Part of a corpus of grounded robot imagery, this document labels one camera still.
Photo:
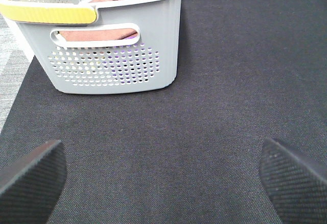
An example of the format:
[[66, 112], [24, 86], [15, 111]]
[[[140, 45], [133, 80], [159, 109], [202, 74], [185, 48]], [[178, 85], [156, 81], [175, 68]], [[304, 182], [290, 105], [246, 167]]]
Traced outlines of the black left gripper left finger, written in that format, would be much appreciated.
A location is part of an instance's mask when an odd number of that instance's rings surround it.
[[60, 140], [48, 141], [1, 169], [1, 223], [47, 223], [66, 176]]

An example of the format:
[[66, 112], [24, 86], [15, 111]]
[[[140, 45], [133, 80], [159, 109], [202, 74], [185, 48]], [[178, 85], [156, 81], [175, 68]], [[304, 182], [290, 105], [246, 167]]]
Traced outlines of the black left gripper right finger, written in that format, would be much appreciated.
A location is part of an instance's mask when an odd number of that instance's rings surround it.
[[283, 223], [326, 223], [326, 165], [278, 139], [262, 145], [260, 179]]

